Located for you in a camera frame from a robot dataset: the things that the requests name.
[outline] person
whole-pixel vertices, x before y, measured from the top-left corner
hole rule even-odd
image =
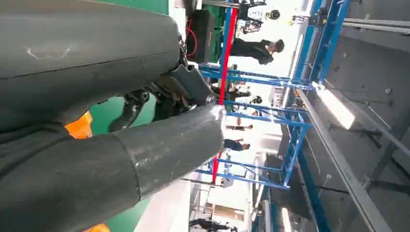
[[[273,53],[283,51],[285,43],[283,40],[271,42],[261,40],[260,42],[246,42],[236,38],[231,48],[231,56],[234,57],[252,57],[259,61],[259,64],[266,65],[273,61]]]
[[[237,140],[232,140],[232,139],[225,139],[223,141],[223,148],[228,148],[234,151],[243,151],[243,150],[248,150],[250,148],[250,144],[241,144],[243,139],[237,139]]]
[[[197,218],[195,220],[189,221],[188,225],[189,226],[199,225],[202,229],[205,229],[207,232],[217,232],[218,230],[229,230],[229,229],[231,229],[232,232],[238,231],[235,226],[230,228],[227,225],[221,225],[211,220],[211,218],[209,218],[209,220],[206,220],[204,218]]]
[[[247,127],[243,127],[243,126],[226,126],[226,129],[230,129],[230,130],[235,130],[235,131],[245,131],[245,129],[251,130],[253,128],[253,125],[250,124]]]
[[[253,104],[261,104],[261,103],[262,103],[262,98],[261,98],[261,96],[255,96],[255,97],[253,97],[253,99],[252,99],[252,101],[251,101],[250,103],[253,103]]]
[[[220,95],[220,87],[211,86],[211,90],[215,94],[217,94],[218,96]],[[236,87],[235,85],[232,85],[229,88],[229,90],[225,93],[228,94],[228,96],[225,95],[224,99],[225,100],[230,100],[230,101],[235,101],[236,98],[242,98],[242,97],[249,97],[250,96],[249,91],[241,92],[241,91],[239,91],[239,88]]]

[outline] orange part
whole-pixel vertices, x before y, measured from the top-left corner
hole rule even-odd
[[[91,122],[91,114],[87,111],[77,121],[67,124],[65,128],[72,137],[76,139],[85,139],[92,136]]]
[[[100,224],[100,225],[93,226],[84,232],[111,232],[111,230],[106,225]]]

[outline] cable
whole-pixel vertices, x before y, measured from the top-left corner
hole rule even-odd
[[[193,56],[195,53],[196,53],[196,49],[197,49],[197,44],[198,44],[198,40],[196,39],[196,36],[195,36],[195,33],[193,33],[193,31],[191,30],[191,23],[192,23],[192,19],[190,19],[190,21],[189,21],[189,23],[188,23],[188,26],[187,26],[187,38],[188,38],[188,35],[191,33],[192,34],[192,37],[193,37],[193,40],[194,40],[194,49],[193,49],[193,52],[191,52],[191,53],[189,53],[189,54],[187,54],[187,56],[188,57],[191,57],[191,56]]]

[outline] blue metal frame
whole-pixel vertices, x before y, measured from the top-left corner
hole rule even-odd
[[[242,113],[235,113],[235,112],[228,112],[227,113],[228,116],[245,117],[245,118],[251,118],[251,119],[256,119],[256,120],[263,120],[263,121],[268,121],[268,122],[285,124],[285,125],[288,125],[289,127],[292,127],[293,131],[292,131],[291,139],[289,141],[288,151],[284,157],[284,162],[280,169],[270,168],[270,167],[257,167],[252,164],[243,164],[243,163],[234,162],[230,160],[217,159],[218,162],[225,162],[225,163],[242,166],[246,170],[254,173],[255,175],[258,175],[260,179],[264,181],[250,180],[250,179],[235,176],[229,173],[228,174],[217,174],[217,176],[230,177],[233,179],[247,181],[251,183],[263,184],[263,185],[267,185],[267,186],[274,187],[274,188],[288,189],[289,188],[288,182],[291,178],[294,164],[297,161],[298,154],[302,148],[302,143],[305,138],[306,130],[312,127],[311,124],[305,123],[305,121],[303,120],[303,116],[306,115],[306,112],[300,111],[300,110],[293,110],[293,109],[282,109],[282,108],[274,108],[274,107],[267,107],[267,106],[261,106],[261,105],[253,105],[253,104],[234,102],[234,101],[224,101],[224,104],[225,105],[246,106],[246,107],[254,108],[255,110],[264,111],[264,113],[269,114],[271,118],[262,117],[262,116],[250,116],[250,115],[246,115]],[[283,113],[284,116],[279,116],[277,114],[274,114],[274,112]],[[281,182],[280,183],[271,182],[269,179],[255,173],[250,168],[260,168],[260,169],[263,169],[269,172],[278,173],[280,175]],[[203,173],[203,174],[212,174],[211,171],[205,171],[205,170],[196,170],[196,171],[199,173]]]
[[[319,8],[323,5],[323,0],[315,0],[310,14],[313,15],[318,12]],[[314,26],[308,26],[306,33],[304,35],[301,51],[299,54],[299,59],[295,67],[295,72],[293,78],[289,77],[277,77],[277,76],[270,76],[265,74],[258,74],[258,73],[250,73],[250,72],[243,72],[238,70],[228,70],[227,80],[230,81],[246,81],[258,84],[266,84],[271,86],[283,86],[289,88],[300,88],[304,90],[311,90],[311,81],[318,81],[319,84],[322,83],[326,77],[329,65],[331,63],[332,55],[335,51],[335,47],[338,41],[338,36],[342,27],[342,23],[346,12],[349,8],[350,0],[332,0],[327,22],[324,27],[316,28]],[[231,9],[227,10],[226,16],[226,24],[228,25],[230,22],[231,16]],[[315,60],[313,61],[312,65],[312,72],[309,75],[309,80],[303,80],[302,75],[305,69],[306,62],[308,61],[307,58],[309,54],[312,52],[312,42],[313,42],[313,35],[315,31],[320,31],[322,36],[320,38],[320,43],[318,47],[318,51],[315,56]],[[226,35],[228,34],[228,27],[225,27],[225,36],[224,36],[224,48],[222,50],[222,54],[225,53],[225,46],[228,43]],[[204,77],[210,78],[221,78],[221,69],[200,65],[199,69],[201,70]],[[293,91],[290,91],[289,100],[292,102],[294,99]],[[319,196],[316,191],[316,186],[314,185],[313,179],[311,177],[308,164],[306,158],[301,150],[303,139],[306,135],[306,130],[311,127],[310,124],[306,124],[304,121],[304,117],[306,116],[305,112],[294,111],[292,112],[289,109],[275,109],[269,108],[264,106],[257,106],[251,105],[246,103],[240,102],[232,102],[232,101],[225,101],[225,104],[232,104],[238,106],[245,106],[251,107],[259,112],[263,112],[267,115],[270,115],[270,118],[263,117],[263,116],[249,116],[245,114],[233,113],[229,112],[228,115],[236,116],[236,117],[244,117],[244,118],[251,118],[256,120],[263,120],[268,122],[276,122],[276,123],[284,123],[288,125],[288,129],[290,132],[291,139],[289,141],[289,147],[287,153],[284,157],[284,162],[280,169],[273,169],[269,170],[272,172],[279,173],[281,175],[281,184],[273,184],[268,182],[261,182],[256,180],[249,180],[244,179],[239,176],[234,176],[231,174],[218,174],[218,176],[222,177],[231,177],[234,179],[252,182],[252,183],[259,183],[259,184],[266,184],[268,186],[274,188],[281,188],[281,189],[288,189],[287,186],[292,170],[294,167],[294,163],[296,161],[299,162],[301,174],[305,185],[307,187],[307,193],[309,196],[309,201],[312,206],[312,210],[314,212],[314,218],[318,226],[318,230],[320,232],[329,232],[329,225],[327,223],[324,210],[319,200]],[[232,164],[240,165],[246,168],[249,171],[253,170],[250,168],[256,168],[254,165],[250,164],[241,164],[241,163],[233,163]],[[209,171],[198,170],[201,173],[212,174]]]
[[[200,65],[199,70],[201,71],[203,77],[209,77],[214,79],[221,78],[221,71],[219,68],[208,65]],[[239,70],[228,70],[226,79],[228,81],[245,81],[270,86],[294,87],[306,90],[312,89],[312,86],[307,84],[303,80],[293,80],[289,77],[278,77],[260,73],[244,72]]]
[[[229,33],[229,25],[231,24],[231,15],[232,15],[232,8],[226,8],[226,16],[225,16],[225,28],[223,30],[223,46],[222,46],[222,56],[220,57],[220,73],[222,73],[223,63],[225,62],[225,53],[226,53],[226,45],[228,44],[228,33]]]

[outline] fluorescent light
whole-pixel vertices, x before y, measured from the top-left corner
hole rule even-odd
[[[348,110],[348,108],[328,89],[321,87],[321,90],[317,88],[316,92],[339,123],[345,129],[350,129],[354,122],[354,115],[350,112],[350,110]]]
[[[287,208],[282,208],[282,222],[285,232],[292,232],[291,221],[289,219],[289,212]]]

